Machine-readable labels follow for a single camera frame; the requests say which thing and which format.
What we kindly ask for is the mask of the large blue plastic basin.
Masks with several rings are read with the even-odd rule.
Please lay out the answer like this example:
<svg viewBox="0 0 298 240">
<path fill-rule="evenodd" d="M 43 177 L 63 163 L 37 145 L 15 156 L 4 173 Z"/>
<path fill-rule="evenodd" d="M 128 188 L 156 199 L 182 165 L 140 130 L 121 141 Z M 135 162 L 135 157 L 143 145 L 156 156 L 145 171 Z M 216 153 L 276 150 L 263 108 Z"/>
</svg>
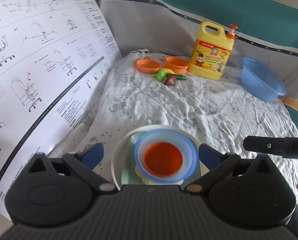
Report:
<svg viewBox="0 0 298 240">
<path fill-rule="evenodd" d="M 241 82 L 250 94 L 265 102 L 286 95 L 281 80 L 266 65 L 251 57 L 242 58 Z"/>
</svg>

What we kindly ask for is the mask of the green toy vegetable piece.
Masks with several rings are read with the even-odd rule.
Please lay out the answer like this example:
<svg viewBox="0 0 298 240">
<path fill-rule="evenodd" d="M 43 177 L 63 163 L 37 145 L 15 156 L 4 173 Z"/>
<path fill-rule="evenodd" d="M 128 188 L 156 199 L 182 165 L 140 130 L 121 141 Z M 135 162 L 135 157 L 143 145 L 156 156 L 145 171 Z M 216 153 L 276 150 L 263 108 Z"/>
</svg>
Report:
<svg viewBox="0 0 298 240">
<path fill-rule="evenodd" d="M 158 73 L 155 75 L 156 80 L 161 82 L 164 81 L 166 78 L 166 72 L 164 70 L 158 71 Z"/>
</svg>

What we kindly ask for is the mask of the teal and grey blanket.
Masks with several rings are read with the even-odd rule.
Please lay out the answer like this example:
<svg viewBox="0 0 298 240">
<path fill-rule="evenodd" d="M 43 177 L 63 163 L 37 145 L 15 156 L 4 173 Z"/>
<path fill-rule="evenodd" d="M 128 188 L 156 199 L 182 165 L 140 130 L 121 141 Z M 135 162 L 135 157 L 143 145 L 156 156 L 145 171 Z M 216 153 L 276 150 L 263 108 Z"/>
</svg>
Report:
<svg viewBox="0 0 298 240">
<path fill-rule="evenodd" d="M 200 24 L 237 26 L 229 65 L 252 57 L 286 89 L 298 127 L 298 0 L 96 0 L 122 54 L 140 48 L 177 56 L 193 52 Z"/>
</svg>

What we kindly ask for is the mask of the white instruction sheet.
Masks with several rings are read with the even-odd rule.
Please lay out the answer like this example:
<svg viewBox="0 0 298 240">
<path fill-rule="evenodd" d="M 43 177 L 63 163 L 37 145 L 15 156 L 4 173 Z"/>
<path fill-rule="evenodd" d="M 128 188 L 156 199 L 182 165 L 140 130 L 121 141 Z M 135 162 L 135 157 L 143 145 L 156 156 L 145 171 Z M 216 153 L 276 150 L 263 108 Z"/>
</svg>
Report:
<svg viewBox="0 0 298 240">
<path fill-rule="evenodd" d="M 35 153 L 92 121 L 120 51 L 95 0 L 0 0 L 0 214 Z"/>
</svg>

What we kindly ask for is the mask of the toy cucumber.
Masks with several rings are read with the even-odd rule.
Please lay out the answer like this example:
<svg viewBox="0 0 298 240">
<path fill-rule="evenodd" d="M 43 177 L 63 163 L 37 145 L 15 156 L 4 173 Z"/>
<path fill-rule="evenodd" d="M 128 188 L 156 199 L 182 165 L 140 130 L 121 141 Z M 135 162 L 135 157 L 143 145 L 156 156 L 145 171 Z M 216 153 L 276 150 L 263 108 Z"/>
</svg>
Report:
<svg viewBox="0 0 298 240">
<path fill-rule="evenodd" d="M 176 80 L 184 81 L 187 80 L 187 77 L 184 75 L 175 75 Z"/>
</svg>

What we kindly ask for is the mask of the white round plate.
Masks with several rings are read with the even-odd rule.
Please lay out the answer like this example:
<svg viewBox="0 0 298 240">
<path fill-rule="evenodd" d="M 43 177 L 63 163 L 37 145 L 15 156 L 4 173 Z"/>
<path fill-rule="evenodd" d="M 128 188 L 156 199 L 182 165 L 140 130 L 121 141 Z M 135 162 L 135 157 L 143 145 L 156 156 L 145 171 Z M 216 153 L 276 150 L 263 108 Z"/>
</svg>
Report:
<svg viewBox="0 0 298 240">
<path fill-rule="evenodd" d="M 177 131 L 179 133 L 182 133 L 184 136 L 188 137 L 195 144 L 196 147 L 199 147 L 201 145 L 201 142 L 198 139 L 196 139 L 195 137 L 193 137 L 192 135 L 190 135 L 189 133 L 187 133 L 179 128 L 172 127 L 172 126 L 149 125 L 149 126 L 143 126 L 143 127 L 139 127 L 137 129 L 132 130 L 131 132 L 127 133 L 126 135 L 124 135 L 121 138 L 121 140 L 118 142 L 118 144 L 116 145 L 116 148 L 114 149 L 114 151 L 112 153 L 111 174 L 112 174 L 113 181 L 118 189 L 121 189 L 122 186 L 118 185 L 114 173 L 115 173 L 115 171 L 117 171 L 118 175 L 120 175 L 120 172 L 124 166 L 124 159 L 125 159 L 125 153 L 124 153 L 125 145 L 124 144 L 126 143 L 126 141 L 129 140 L 129 137 L 132 136 L 136 132 L 149 132 L 149 131 L 154 131 L 156 129 L 169 129 L 169 130 Z"/>
</svg>

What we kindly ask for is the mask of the white patterned table cloth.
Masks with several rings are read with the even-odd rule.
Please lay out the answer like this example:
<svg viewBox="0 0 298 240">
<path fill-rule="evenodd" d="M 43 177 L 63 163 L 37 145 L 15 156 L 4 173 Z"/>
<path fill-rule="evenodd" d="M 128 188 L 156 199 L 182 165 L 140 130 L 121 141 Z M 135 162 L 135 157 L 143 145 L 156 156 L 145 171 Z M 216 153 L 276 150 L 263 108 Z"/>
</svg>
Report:
<svg viewBox="0 0 298 240">
<path fill-rule="evenodd" d="M 256 156 L 243 148 L 249 135 L 298 138 L 298 129 L 282 101 L 264 102 L 252 96 L 242 87 L 237 68 L 228 67 L 220 81 L 189 75 L 169 87 L 136 70 L 136 60 L 147 55 L 146 50 L 132 52 L 107 70 L 86 119 L 53 149 L 52 158 L 102 142 L 104 158 L 95 171 L 111 181 L 110 162 L 116 145 L 142 126 L 175 127 L 219 152 L 242 158 Z"/>
</svg>

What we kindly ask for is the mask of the green square plate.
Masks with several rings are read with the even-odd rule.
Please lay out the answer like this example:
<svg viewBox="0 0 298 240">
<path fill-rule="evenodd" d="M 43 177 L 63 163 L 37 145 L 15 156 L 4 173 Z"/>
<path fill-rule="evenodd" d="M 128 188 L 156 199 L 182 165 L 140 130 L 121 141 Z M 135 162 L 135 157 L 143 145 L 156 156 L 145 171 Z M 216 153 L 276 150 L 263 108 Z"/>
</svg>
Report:
<svg viewBox="0 0 298 240">
<path fill-rule="evenodd" d="M 142 173 L 136 167 L 136 163 L 133 156 L 133 149 L 136 142 L 140 139 L 140 137 L 147 132 L 136 132 L 132 136 L 129 137 L 129 140 L 126 141 L 124 144 L 124 166 L 118 175 L 118 172 L 115 171 L 115 178 L 118 185 L 159 185 L 158 183 L 147 179 L 146 177 L 142 176 Z M 182 189 L 185 186 L 189 185 L 202 175 L 209 172 L 209 169 L 200 161 L 199 165 L 197 166 L 195 172 L 190 176 L 190 178 L 183 180 L 182 182 L 179 181 L 176 185 L 179 185 Z"/>
</svg>

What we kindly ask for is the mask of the dark orange small bowl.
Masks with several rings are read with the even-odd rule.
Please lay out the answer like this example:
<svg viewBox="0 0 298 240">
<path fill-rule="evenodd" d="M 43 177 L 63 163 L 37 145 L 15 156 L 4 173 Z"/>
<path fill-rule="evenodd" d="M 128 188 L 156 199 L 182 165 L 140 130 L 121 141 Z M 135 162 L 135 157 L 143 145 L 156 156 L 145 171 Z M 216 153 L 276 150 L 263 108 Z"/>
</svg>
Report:
<svg viewBox="0 0 298 240">
<path fill-rule="evenodd" d="M 143 162 L 149 173 L 157 177 L 168 177 L 180 170 L 183 155 L 173 144 L 159 141 L 146 147 Z"/>
</svg>

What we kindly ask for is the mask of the yellow detergent jug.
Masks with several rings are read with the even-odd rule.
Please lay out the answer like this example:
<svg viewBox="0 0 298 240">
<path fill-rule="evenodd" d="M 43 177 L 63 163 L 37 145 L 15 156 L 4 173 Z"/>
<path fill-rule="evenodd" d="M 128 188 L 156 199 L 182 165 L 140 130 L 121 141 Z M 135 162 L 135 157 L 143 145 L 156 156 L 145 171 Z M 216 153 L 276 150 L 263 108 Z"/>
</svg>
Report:
<svg viewBox="0 0 298 240">
<path fill-rule="evenodd" d="M 228 32 L 215 23 L 204 21 L 189 61 L 188 72 L 206 79 L 218 81 L 225 70 L 235 43 L 238 26 L 229 25 Z"/>
</svg>

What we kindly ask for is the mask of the orange toy pot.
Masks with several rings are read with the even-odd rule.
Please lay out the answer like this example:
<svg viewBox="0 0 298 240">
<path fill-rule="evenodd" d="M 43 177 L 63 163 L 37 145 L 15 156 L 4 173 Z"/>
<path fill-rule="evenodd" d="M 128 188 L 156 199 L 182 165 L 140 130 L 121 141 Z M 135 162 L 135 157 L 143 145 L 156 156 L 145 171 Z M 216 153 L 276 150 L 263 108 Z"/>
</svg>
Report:
<svg viewBox="0 0 298 240">
<path fill-rule="evenodd" d="M 188 66 L 188 62 L 181 58 L 172 56 L 165 58 L 165 67 L 171 69 L 175 74 L 185 75 Z"/>
</svg>

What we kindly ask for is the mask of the toy banana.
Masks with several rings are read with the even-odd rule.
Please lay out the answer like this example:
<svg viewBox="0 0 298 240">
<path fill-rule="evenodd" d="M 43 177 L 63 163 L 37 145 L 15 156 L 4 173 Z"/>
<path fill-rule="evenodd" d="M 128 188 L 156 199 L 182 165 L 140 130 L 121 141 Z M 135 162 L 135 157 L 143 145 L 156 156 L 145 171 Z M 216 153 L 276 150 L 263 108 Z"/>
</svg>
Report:
<svg viewBox="0 0 298 240">
<path fill-rule="evenodd" d="M 161 68 L 161 71 L 164 71 L 165 74 L 174 74 L 174 71 L 169 68 Z"/>
</svg>

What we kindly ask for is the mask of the orange toy pan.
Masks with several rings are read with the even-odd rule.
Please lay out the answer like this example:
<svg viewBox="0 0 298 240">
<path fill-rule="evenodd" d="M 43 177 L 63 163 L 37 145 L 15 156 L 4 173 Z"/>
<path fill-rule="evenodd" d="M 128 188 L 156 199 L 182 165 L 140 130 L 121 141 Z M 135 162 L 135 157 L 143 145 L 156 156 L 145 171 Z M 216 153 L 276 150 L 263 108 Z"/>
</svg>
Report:
<svg viewBox="0 0 298 240">
<path fill-rule="evenodd" d="M 161 64 L 151 59 L 140 59 L 135 64 L 138 71 L 144 74 L 156 74 L 161 68 Z"/>
</svg>

